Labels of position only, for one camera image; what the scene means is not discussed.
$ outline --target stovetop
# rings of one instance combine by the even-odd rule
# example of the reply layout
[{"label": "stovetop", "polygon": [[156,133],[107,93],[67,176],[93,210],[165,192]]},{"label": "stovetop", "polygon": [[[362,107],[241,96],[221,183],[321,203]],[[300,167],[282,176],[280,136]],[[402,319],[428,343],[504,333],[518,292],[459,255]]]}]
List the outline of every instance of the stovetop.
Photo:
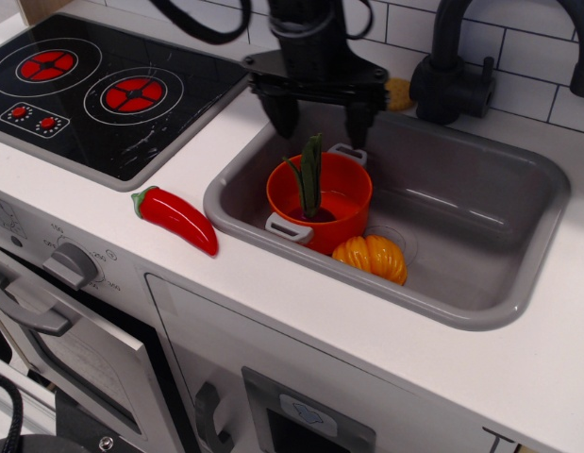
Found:
[{"label": "stovetop", "polygon": [[57,14],[0,47],[0,141],[132,190],[244,77],[236,62]]}]

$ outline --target oven door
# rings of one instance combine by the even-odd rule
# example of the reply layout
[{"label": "oven door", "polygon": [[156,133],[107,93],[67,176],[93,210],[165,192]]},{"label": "oven door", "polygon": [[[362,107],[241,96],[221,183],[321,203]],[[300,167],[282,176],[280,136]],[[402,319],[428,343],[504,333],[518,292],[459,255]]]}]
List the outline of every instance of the oven door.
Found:
[{"label": "oven door", "polygon": [[0,325],[35,372],[133,445],[194,451],[176,431],[145,344],[1,251]]}]

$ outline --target red chili pepper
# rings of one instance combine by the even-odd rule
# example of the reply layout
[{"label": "red chili pepper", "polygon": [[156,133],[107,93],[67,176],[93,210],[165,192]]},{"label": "red chili pepper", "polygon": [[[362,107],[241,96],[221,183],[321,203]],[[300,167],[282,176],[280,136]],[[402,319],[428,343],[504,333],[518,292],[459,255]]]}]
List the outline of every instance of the red chili pepper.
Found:
[{"label": "red chili pepper", "polygon": [[177,234],[212,257],[218,252],[214,227],[204,214],[182,198],[151,186],[132,195],[134,211],[142,219]]}]

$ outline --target white tile wall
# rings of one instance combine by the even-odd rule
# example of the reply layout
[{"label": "white tile wall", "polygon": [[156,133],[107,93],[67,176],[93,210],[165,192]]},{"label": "white tile wall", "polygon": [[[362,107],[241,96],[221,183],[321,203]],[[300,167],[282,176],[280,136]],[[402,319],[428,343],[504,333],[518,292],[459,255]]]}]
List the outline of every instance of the white tile wall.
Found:
[{"label": "white tile wall", "polygon": [[[160,17],[148,0],[88,0]],[[213,28],[239,23],[239,0],[176,0]],[[268,30],[268,1],[252,0],[255,12],[245,41],[277,48]],[[371,0],[375,23],[366,40],[351,43],[362,57],[410,78],[432,42],[440,0]],[[367,21],[358,0],[343,0],[351,33]],[[497,90],[492,108],[584,132],[584,99],[568,85],[578,56],[575,27],[557,0],[475,0],[466,12],[459,54],[469,63],[495,58]]]}]

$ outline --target sink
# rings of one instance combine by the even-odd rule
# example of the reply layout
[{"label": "sink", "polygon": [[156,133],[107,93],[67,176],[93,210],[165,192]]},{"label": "sink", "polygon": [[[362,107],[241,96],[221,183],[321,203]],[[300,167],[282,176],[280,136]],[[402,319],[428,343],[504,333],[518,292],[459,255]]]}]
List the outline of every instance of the sink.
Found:
[{"label": "sink", "polygon": [[324,149],[347,142],[343,108],[301,108],[291,139],[267,125],[210,183],[204,209],[218,229],[451,327],[489,330],[525,311],[570,194],[555,163],[379,113],[364,147],[374,183],[365,235],[401,247],[409,271],[401,287],[264,229],[266,180],[281,158],[299,154],[317,132]]}]

